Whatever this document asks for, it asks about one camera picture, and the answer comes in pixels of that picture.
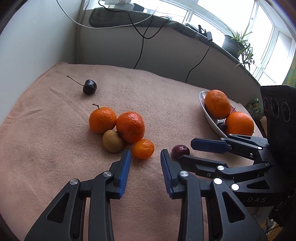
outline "white cable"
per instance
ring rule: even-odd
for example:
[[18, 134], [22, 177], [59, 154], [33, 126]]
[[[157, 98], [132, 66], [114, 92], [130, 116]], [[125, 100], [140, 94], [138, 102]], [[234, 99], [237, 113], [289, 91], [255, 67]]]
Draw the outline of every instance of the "white cable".
[[[83, 24], [80, 24], [80, 23], [78, 23], [78, 22], [76, 22], [74, 19], [72, 19], [66, 12], [65, 12], [65, 10], [63, 9], [63, 7], [60, 5], [60, 3], [59, 3], [59, 0], [56, 0], [57, 1], [57, 4], [59, 5], [59, 7], [63, 10], [63, 12], [64, 12], [64, 14], [66, 14], [66, 16], [69, 18], [69, 19], [71, 19], [74, 23], [76, 23], [76, 24], [78, 24], [78, 25], [80, 25], [80, 26], [82, 26], [82, 27], [86, 27], [86, 28], [92, 28], [92, 29], [103, 29], [103, 28], [93, 28], [93, 27], [88, 27], [88, 26], [85, 26], [85, 25], [83, 25]], [[134, 25], [136, 25], [136, 24], [138, 24], [138, 23], [141, 23], [141, 22], [144, 22], [144, 21], [146, 21], [147, 19], [149, 19], [149, 18], [151, 18], [154, 14], [155, 14], [155, 12], [156, 12], [156, 10], [148, 17], [148, 18], [146, 18], [146, 19], [144, 19], [144, 20], [142, 20], [142, 21], [140, 21], [140, 22], [137, 22], [137, 23], [134, 23]], [[119, 27], [127, 27], [127, 26], [132, 26], [132, 24], [127, 24], [127, 25], [119, 25], [119, 26], [112, 26], [112, 27], [104, 27], [104, 28], [119, 28]]]

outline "bed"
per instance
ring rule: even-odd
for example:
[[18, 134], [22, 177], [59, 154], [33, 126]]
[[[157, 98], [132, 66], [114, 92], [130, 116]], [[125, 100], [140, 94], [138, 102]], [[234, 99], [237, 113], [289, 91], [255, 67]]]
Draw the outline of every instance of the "bed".
[[[67, 75], [81, 84], [92, 79], [98, 89], [87, 96]], [[142, 70], [53, 66], [23, 93], [0, 127], [0, 213], [12, 232], [23, 241], [69, 180], [92, 179], [120, 159], [121, 153], [107, 152], [102, 135], [89, 128], [95, 103], [111, 107], [117, 116], [125, 111], [140, 113], [144, 138], [155, 145], [148, 160], [132, 157], [126, 192], [121, 200], [111, 201], [115, 240], [177, 240], [181, 201], [166, 193], [160, 151], [177, 144], [189, 147], [194, 137], [218, 138], [198, 100], [203, 90]], [[231, 105], [247, 113], [241, 104], [231, 101]], [[261, 136], [256, 126], [254, 135]], [[252, 165], [251, 160], [230, 153], [191, 149], [191, 155], [225, 161], [230, 167]]]

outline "orange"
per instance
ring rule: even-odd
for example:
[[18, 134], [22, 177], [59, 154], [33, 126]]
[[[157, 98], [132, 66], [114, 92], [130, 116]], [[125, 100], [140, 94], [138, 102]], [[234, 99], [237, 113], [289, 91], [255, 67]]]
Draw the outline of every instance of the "orange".
[[121, 114], [116, 120], [119, 136], [128, 143], [136, 143], [145, 133], [145, 125], [140, 114], [130, 111]]
[[254, 132], [254, 122], [246, 113], [232, 112], [225, 120], [227, 134], [251, 136]]
[[139, 140], [133, 147], [133, 155], [139, 159], [148, 159], [154, 152], [154, 145], [150, 140]]
[[89, 116], [89, 126], [92, 131], [104, 134], [108, 130], [112, 130], [116, 125], [116, 114], [109, 107], [98, 107]]
[[211, 90], [207, 93], [205, 106], [211, 116], [217, 120], [225, 119], [231, 111], [231, 105], [226, 94], [219, 90]]

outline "plant pot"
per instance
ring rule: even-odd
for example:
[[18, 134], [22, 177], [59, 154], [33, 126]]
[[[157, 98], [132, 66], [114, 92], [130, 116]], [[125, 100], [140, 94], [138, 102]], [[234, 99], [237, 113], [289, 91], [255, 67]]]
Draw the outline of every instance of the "plant pot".
[[231, 39], [232, 37], [229, 35], [225, 35], [225, 39], [222, 45], [222, 48], [225, 49], [228, 53], [230, 53], [233, 57], [236, 59], [239, 58], [239, 54], [237, 54], [241, 49], [244, 48], [244, 46], [237, 42], [234, 39]]

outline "fruit bowl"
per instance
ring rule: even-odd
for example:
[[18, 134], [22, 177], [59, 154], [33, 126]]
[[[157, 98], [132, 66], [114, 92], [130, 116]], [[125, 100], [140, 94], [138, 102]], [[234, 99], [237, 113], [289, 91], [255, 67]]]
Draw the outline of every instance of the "fruit bowl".
[[[203, 112], [205, 113], [205, 117], [210, 125], [210, 127], [214, 130], [214, 132], [216, 132], [216, 134], [219, 136], [219, 137], [227, 137], [217, 126], [217, 124], [219, 122], [223, 122], [223, 120], [217, 120], [217, 119], [214, 119], [212, 116], [210, 116], [210, 114], [208, 113], [206, 107], [205, 107], [205, 96], [206, 94], [208, 93], [208, 91], [202, 91], [200, 92], [199, 94], [199, 99], [200, 99], [200, 104], [202, 106], [202, 110]], [[236, 110], [231, 106], [231, 112], [235, 112]]]

